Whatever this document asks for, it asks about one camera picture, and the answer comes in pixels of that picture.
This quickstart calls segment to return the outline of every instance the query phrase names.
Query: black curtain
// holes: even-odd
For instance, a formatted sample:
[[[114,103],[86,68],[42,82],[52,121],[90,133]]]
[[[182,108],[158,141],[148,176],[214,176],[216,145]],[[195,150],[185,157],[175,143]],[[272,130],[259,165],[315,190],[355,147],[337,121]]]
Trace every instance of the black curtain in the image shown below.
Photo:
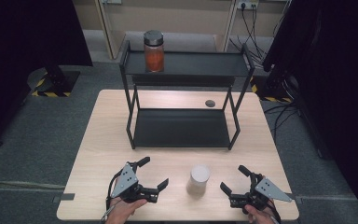
[[[27,79],[50,64],[92,66],[71,0],[0,1],[0,133],[29,92]]]
[[[296,79],[310,126],[358,198],[358,1],[307,2],[293,0],[265,68],[275,64],[269,81]]]

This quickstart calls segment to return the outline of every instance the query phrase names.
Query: wall outlet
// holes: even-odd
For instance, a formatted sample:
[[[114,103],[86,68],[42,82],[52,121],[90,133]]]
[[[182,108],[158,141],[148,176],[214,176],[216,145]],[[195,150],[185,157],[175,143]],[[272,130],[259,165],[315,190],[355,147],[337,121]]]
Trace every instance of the wall outlet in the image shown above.
[[[242,9],[242,4],[245,4],[245,10],[256,10],[258,7],[258,0],[240,0],[237,8]]]

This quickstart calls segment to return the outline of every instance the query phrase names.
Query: jar lid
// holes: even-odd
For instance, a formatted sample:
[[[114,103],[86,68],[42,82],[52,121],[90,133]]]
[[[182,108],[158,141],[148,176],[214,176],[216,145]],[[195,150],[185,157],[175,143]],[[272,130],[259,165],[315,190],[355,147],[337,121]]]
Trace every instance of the jar lid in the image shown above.
[[[159,46],[163,42],[163,34],[160,31],[151,30],[144,33],[144,43],[148,46]]]

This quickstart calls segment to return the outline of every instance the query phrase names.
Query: human hand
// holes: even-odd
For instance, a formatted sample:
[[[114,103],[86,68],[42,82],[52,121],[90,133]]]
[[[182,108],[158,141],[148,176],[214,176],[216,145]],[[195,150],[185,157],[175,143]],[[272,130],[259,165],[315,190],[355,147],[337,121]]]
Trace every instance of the human hand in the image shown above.
[[[246,204],[245,209],[249,213],[249,223],[253,223],[255,220],[257,224],[275,224],[271,218],[274,217],[274,214],[268,206],[263,211],[259,211],[255,207]]]
[[[107,217],[106,224],[123,224],[127,221],[129,216],[132,216],[135,213],[135,210],[142,207],[147,203],[146,199],[137,200],[133,203],[126,203],[122,201],[119,197],[114,198],[110,202],[110,206],[115,206],[115,208],[110,212]]]

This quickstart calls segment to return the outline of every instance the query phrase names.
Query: white cup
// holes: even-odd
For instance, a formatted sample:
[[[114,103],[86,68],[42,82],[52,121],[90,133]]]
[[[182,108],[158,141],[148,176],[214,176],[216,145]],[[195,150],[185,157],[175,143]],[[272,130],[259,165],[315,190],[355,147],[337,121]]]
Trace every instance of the white cup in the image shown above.
[[[187,183],[187,193],[194,196],[202,196],[206,190],[211,171],[206,165],[196,165],[191,169],[190,179]]]

